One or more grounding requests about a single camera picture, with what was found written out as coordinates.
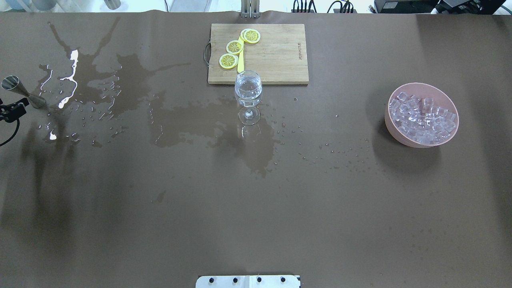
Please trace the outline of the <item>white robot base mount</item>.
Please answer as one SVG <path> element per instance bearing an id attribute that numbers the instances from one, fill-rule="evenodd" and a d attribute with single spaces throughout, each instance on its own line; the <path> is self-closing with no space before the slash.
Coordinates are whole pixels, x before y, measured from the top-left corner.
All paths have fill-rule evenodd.
<path id="1" fill-rule="evenodd" d="M 196 288 L 301 288 L 296 275 L 216 275 L 200 276 Z"/>

